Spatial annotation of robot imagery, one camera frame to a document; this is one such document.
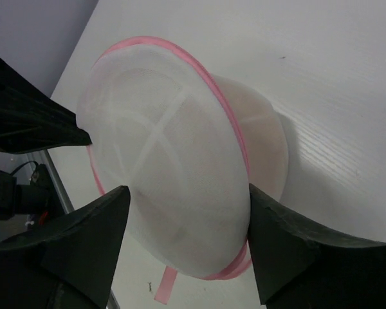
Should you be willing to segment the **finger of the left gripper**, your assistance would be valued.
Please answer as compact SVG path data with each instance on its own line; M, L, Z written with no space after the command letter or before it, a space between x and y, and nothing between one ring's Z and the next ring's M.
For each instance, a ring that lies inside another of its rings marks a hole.
M0 152L25 154L87 146L76 114L54 102L0 58Z

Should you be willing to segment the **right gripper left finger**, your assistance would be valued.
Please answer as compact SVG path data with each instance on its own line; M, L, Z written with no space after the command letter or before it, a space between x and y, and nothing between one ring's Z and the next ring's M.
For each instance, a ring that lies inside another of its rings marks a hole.
M119 186L0 243L0 308L105 308L131 195Z

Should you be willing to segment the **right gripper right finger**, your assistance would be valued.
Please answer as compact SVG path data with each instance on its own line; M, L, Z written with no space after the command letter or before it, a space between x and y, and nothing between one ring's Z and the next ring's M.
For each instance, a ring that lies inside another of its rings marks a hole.
M267 308L386 308L386 243L330 229L250 186L248 244Z

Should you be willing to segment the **white mesh laundry bag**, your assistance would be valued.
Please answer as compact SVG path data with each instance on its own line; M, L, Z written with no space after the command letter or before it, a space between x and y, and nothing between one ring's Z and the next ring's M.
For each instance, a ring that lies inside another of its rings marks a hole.
M250 164L238 121L215 76L157 37L107 49L77 104L96 186L131 193L127 231L165 265L155 299L176 276L240 276L252 263Z

